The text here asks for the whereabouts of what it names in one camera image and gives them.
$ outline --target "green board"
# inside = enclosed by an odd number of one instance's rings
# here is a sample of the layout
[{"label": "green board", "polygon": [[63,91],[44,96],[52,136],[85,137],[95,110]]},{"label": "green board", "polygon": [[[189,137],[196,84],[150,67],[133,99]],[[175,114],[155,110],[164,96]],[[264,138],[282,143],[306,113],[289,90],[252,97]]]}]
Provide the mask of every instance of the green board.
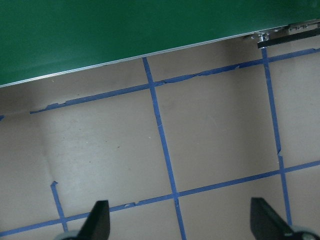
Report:
[{"label": "green board", "polygon": [[320,18],[320,0],[0,0],[0,86]]}]

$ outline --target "floor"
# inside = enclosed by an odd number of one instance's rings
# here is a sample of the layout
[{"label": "floor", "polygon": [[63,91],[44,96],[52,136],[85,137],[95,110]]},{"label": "floor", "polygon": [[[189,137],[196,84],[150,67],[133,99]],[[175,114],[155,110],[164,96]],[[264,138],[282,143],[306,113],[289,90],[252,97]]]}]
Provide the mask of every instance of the floor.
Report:
[{"label": "floor", "polygon": [[320,37],[243,37],[0,88],[0,239],[253,240],[250,199],[320,233]]}]

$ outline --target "blue tape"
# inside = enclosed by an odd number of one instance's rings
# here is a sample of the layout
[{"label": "blue tape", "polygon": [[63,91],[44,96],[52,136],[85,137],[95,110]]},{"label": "blue tape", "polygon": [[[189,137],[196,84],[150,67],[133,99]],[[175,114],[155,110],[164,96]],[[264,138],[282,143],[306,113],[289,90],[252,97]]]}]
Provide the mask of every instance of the blue tape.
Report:
[{"label": "blue tape", "polygon": [[296,58],[296,57],[309,55],[309,54],[315,54],[315,53],[319,53],[319,52],[320,52],[320,48],[317,48],[317,49],[310,48],[310,49],[290,52],[290,53],[286,53],[286,54],[282,54],[282,55],[278,55],[278,56],[269,57],[269,63],[281,61],[281,60],[285,60],[285,59]]},{"label": "blue tape", "polygon": [[110,207],[110,212],[116,212],[116,211],[120,211],[120,210],[124,210],[124,209],[134,208],[134,207],[137,207],[137,206],[142,206],[142,205],[152,204],[152,203],[156,203],[156,202],[161,202],[161,201],[169,200],[169,199],[172,199],[172,198],[173,198],[173,195],[169,194],[169,195],[149,198],[149,199],[146,199],[146,200],[139,201],[137,203],[130,202],[128,204],[123,204],[123,205],[119,205],[119,206]]},{"label": "blue tape", "polygon": [[44,109],[40,109],[37,111],[31,111],[30,114],[36,114],[36,113],[41,113],[41,112],[48,111],[48,110],[68,107],[71,105],[82,104],[82,103],[87,103],[87,102],[91,102],[91,101],[95,101],[95,100],[110,98],[110,97],[114,97],[117,95],[133,93],[133,92],[145,90],[148,88],[149,88],[148,84],[143,84],[143,85],[132,86],[132,87],[128,87],[128,88],[124,88],[124,89],[120,89],[120,90],[99,93],[99,94],[92,95],[92,96],[80,97],[80,98],[68,100],[68,101],[61,103],[61,104],[58,104],[58,103],[50,104]]},{"label": "blue tape", "polygon": [[154,115],[155,115],[155,119],[156,119],[156,124],[158,126],[160,140],[162,143],[162,149],[163,149],[163,153],[164,153],[166,168],[167,168],[168,175],[169,175],[169,180],[170,180],[171,190],[172,190],[172,194],[173,194],[174,206],[175,206],[176,216],[178,219],[180,234],[181,234],[182,240],[186,240],[187,237],[186,237],[185,227],[184,227],[184,223],[183,223],[183,219],[182,219],[182,215],[181,215],[177,187],[176,187],[174,173],[173,173],[173,169],[172,169],[172,165],[171,165],[171,160],[170,160],[167,140],[166,140],[166,136],[165,136],[165,131],[164,131],[164,127],[162,125],[160,109],[159,109],[158,99],[157,99],[157,94],[156,94],[156,89],[155,89],[155,83],[154,83],[154,80],[153,80],[153,77],[152,77],[152,74],[150,71],[150,67],[149,67],[149,63],[148,63],[147,58],[143,57],[142,60],[143,60],[143,65],[144,65],[146,77],[147,77],[148,83],[149,83],[149,89],[150,89],[152,103],[153,103]]},{"label": "blue tape", "polygon": [[198,193],[210,191],[213,189],[220,189],[220,188],[228,187],[231,185],[242,184],[242,183],[246,183],[246,182],[250,182],[250,181],[254,181],[254,180],[258,180],[258,179],[272,177],[272,176],[278,175],[279,173],[280,173],[279,170],[269,171],[269,172],[265,172],[265,173],[261,173],[261,174],[257,174],[257,175],[253,175],[253,176],[247,176],[247,177],[243,177],[243,178],[239,178],[239,179],[235,179],[235,180],[216,183],[216,184],[212,184],[209,186],[202,186],[202,187],[198,187],[195,189],[181,191],[179,193],[179,196],[183,197],[183,196],[187,196],[187,195],[191,195],[191,194],[198,194]]},{"label": "blue tape", "polygon": [[[314,49],[314,48],[305,49],[305,50],[301,50],[301,51],[296,51],[296,52],[291,52],[291,53],[286,53],[286,54],[270,57],[269,62],[271,63],[271,62],[281,61],[281,60],[285,60],[285,59],[295,58],[295,57],[308,55],[308,54],[314,54],[314,53],[318,53],[318,52],[320,52],[320,48],[318,48],[318,49]],[[224,66],[224,67],[214,68],[211,70],[202,71],[202,72],[195,73],[195,74],[189,74],[189,75],[168,78],[165,80],[154,82],[154,86],[158,87],[158,86],[161,86],[164,84],[177,83],[177,82],[181,82],[184,80],[192,79],[194,77],[209,76],[209,75],[213,75],[213,74],[219,74],[219,73],[223,73],[223,72],[232,71],[235,69],[242,69],[242,68],[247,68],[247,67],[260,65],[260,64],[263,64],[262,59],[257,59],[257,60],[253,60],[253,61],[246,61],[246,62],[242,62],[242,63],[238,63],[238,64],[233,64],[233,65],[229,65],[229,66]],[[136,91],[146,90],[148,88],[149,88],[148,84],[143,84],[143,85],[128,87],[128,88],[119,89],[119,90],[115,90],[115,91],[104,92],[104,93],[100,93],[100,94],[96,94],[96,95],[92,95],[92,96],[80,97],[80,98],[68,100],[68,101],[61,103],[61,104],[59,104],[59,103],[50,104],[44,109],[40,109],[37,111],[30,111],[30,114],[36,114],[36,113],[49,111],[49,110],[53,110],[53,109],[58,109],[58,108],[63,108],[63,107],[71,106],[71,105],[76,105],[76,104],[91,102],[91,101],[95,101],[95,100],[110,98],[110,97],[114,97],[117,95],[133,93]]]},{"label": "blue tape", "polygon": [[50,187],[51,187],[51,191],[52,191],[53,198],[54,198],[54,201],[55,201],[56,209],[57,209],[59,217],[61,219],[61,223],[62,223],[62,226],[63,226],[63,231],[64,232],[68,232],[68,226],[67,226],[67,222],[66,222],[66,219],[65,219],[65,214],[64,214],[64,211],[62,209],[62,206],[61,206],[61,203],[60,203],[60,200],[59,200],[59,196],[58,196],[58,192],[57,192],[57,188],[56,188],[57,184],[58,183],[56,181],[53,181],[53,183],[50,185]]},{"label": "blue tape", "polygon": [[78,214],[78,215],[74,215],[74,216],[68,216],[68,217],[65,217],[65,221],[66,222],[70,222],[70,221],[74,221],[74,220],[78,220],[78,219],[85,219],[89,216],[90,212],[86,212],[86,213],[81,213],[81,214]]},{"label": "blue tape", "polygon": [[[297,165],[297,166],[287,167],[284,169],[284,171],[286,173],[289,173],[289,172],[294,172],[294,171],[307,169],[307,168],[311,168],[311,167],[315,167],[315,166],[320,166],[320,160]],[[224,187],[228,187],[231,185],[242,184],[242,183],[246,183],[246,182],[255,181],[258,179],[268,178],[268,177],[272,177],[272,176],[275,176],[278,174],[280,174],[280,170],[269,171],[269,172],[265,172],[265,173],[261,173],[261,174],[257,174],[257,175],[253,175],[253,176],[243,177],[243,178],[239,178],[239,179],[235,179],[235,180],[230,180],[230,181],[225,181],[225,182],[221,182],[221,183],[217,183],[217,184],[194,188],[194,189],[178,192],[177,194],[179,197],[183,197],[183,196],[198,194],[201,192],[206,192],[206,191],[210,191],[210,190],[214,190],[214,189],[224,188]],[[172,194],[153,197],[153,198],[139,201],[137,203],[131,202],[128,204],[123,204],[123,205],[111,207],[110,212],[120,211],[120,210],[133,208],[133,207],[137,207],[137,206],[143,206],[143,205],[161,202],[161,201],[165,201],[165,200],[169,200],[169,199],[173,199],[173,198],[174,198],[174,196]],[[65,217],[64,220],[65,220],[65,222],[70,222],[70,221],[74,221],[74,220],[84,219],[84,218],[87,218],[89,216],[89,214],[90,214],[90,212],[86,212],[86,213],[82,213],[82,214],[78,214],[78,215],[74,215],[74,216],[69,216],[69,217]],[[19,227],[16,229],[0,232],[0,237],[13,235],[13,234],[21,233],[21,232],[26,232],[26,231],[34,230],[34,229],[38,229],[38,228],[43,228],[43,227],[47,227],[47,226],[51,226],[51,225],[55,225],[55,224],[61,224],[61,223],[62,223],[62,219],[45,221],[45,222],[41,222],[41,223],[29,225],[29,226]]]},{"label": "blue tape", "polygon": [[308,168],[312,168],[312,167],[316,167],[316,166],[320,166],[320,160],[304,163],[304,164],[297,165],[297,166],[287,167],[284,169],[284,172],[289,173],[289,172],[298,171],[298,170],[302,170],[302,169],[308,169]]},{"label": "blue tape", "polygon": [[164,84],[177,83],[177,82],[181,82],[181,81],[192,79],[194,77],[199,77],[199,76],[209,76],[209,75],[213,75],[213,74],[220,74],[220,73],[232,71],[235,69],[242,69],[242,68],[247,68],[247,67],[251,67],[251,66],[255,66],[255,65],[260,65],[262,63],[263,63],[263,60],[258,59],[258,60],[247,61],[247,62],[238,63],[238,64],[234,64],[234,65],[229,65],[229,66],[223,66],[223,67],[214,68],[211,70],[202,71],[199,73],[177,76],[177,77],[172,77],[172,78],[168,78],[165,80],[157,81],[154,83],[154,86],[158,87],[158,86],[161,86]]},{"label": "blue tape", "polygon": [[19,227],[19,228],[8,230],[8,231],[2,231],[0,232],[0,237],[18,234],[18,233],[22,233],[22,232],[26,232],[26,231],[30,231],[38,228],[43,228],[43,227],[47,227],[55,224],[60,224],[60,223],[61,223],[61,219],[57,219],[57,220],[45,221],[45,222],[41,222],[41,223],[29,225],[29,226],[23,226],[23,227]]},{"label": "blue tape", "polygon": [[272,117],[272,124],[273,124],[274,138],[275,138],[275,145],[276,145],[276,151],[277,151],[277,156],[278,156],[278,161],[279,161],[279,171],[280,171],[280,176],[281,176],[281,183],[282,183],[282,191],[283,191],[284,204],[285,204],[286,219],[287,219],[288,224],[292,225],[290,201],[289,201],[289,194],[288,194],[285,166],[284,166],[283,157],[281,156],[280,134],[279,134],[279,127],[278,127],[278,120],[277,120],[274,92],[273,92],[273,88],[272,88],[272,81],[271,81],[271,75],[270,75],[270,69],[269,69],[269,60],[268,60],[267,49],[266,48],[262,48],[261,52],[262,52],[264,73],[265,73],[265,78],[266,78],[266,85],[267,85],[267,90],[268,90],[268,95],[269,95],[269,103],[270,103],[270,110],[271,110],[271,117]]}]

